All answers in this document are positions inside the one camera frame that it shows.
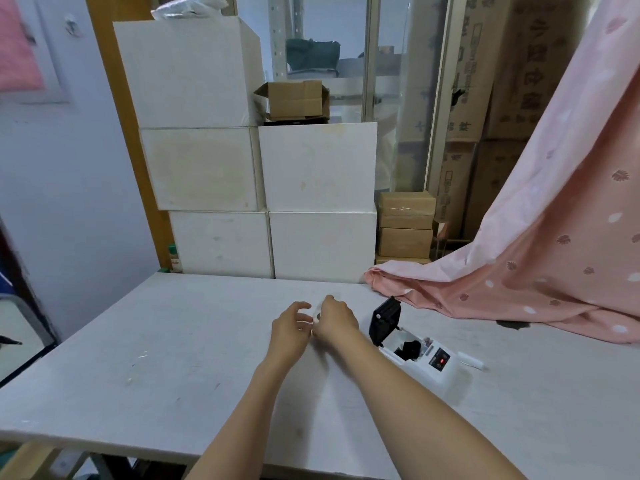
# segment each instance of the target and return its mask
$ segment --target person's right hand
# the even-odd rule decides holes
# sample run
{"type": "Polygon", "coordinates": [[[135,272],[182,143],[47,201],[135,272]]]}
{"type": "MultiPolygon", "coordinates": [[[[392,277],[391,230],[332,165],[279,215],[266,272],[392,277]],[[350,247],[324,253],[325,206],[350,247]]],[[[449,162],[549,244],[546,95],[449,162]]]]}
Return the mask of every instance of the person's right hand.
{"type": "Polygon", "coordinates": [[[358,331],[358,320],[347,304],[327,295],[322,303],[320,320],[313,328],[314,336],[335,347],[341,337],[358,331]]]}

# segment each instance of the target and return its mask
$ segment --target hand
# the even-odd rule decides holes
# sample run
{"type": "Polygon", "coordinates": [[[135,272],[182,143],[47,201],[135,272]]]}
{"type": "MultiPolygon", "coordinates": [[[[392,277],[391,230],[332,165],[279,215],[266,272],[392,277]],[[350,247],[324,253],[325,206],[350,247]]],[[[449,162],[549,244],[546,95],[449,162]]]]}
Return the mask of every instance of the hand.
{"type": "Polygon", "coordinates": [[[311,304],[295,301],[271,323],[266,362],[282,366],[288,371],[302,357],[313,325],[313,318],[300,313],[303,308],[311,308],[311,304]]]}
{"type": "Polygon", "coordinates": [[[314,335],[335,348],[341,337],[358,330],[358,320],[347,304],[327,295],[322,303],[320,320],[314,325],[314,335]]]}

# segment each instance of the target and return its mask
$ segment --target person's left hand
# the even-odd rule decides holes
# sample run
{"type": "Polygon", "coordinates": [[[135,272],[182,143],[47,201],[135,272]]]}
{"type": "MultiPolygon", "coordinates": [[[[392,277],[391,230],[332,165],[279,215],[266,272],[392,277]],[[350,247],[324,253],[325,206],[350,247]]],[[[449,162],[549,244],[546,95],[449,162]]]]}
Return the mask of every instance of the person's left hand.
{"type": "Polygon", "coordinates": [[[302,357],[311,336],[313,318],[300,313],[304,308],[311,308],[311,304],[295,301],[271,324],[271,341],[265,360],[287,371],[302,357]]]}

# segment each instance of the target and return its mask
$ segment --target bottle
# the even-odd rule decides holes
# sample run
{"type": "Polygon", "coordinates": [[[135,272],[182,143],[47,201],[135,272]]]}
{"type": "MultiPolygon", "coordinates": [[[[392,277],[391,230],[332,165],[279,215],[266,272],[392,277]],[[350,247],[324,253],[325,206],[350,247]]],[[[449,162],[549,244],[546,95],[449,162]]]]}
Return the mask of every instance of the bottle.
{"type": "Polygon", "coordinates": [[[171,272],[181,273],[182,263],[180,263],[180,258],[178,257],[178,249],[176,249],[175,244],[169,245],[169,258],[171,259],[171,272]]]}

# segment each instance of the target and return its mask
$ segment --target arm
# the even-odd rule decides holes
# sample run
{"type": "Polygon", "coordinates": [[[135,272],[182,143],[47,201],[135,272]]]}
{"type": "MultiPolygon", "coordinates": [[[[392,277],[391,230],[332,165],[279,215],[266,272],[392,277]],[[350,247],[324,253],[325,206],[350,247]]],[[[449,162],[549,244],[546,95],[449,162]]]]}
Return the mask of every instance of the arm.
{"type": "Polygon", "coordinates": [[[187,480],[257,480],[260,477],[276,396],[288,371],[305,351],[311,334],[312,318],[300,313],[302,308],[311,308],[311,305],[297,301],[273,321],[267,356],[187,480]]]}
{"type": "Polygon", "coordinates": [[[403,480],[525,478],[462,416],[384,357],[345,303],[327,296],[313,333],[342,357],[403,480]]]}

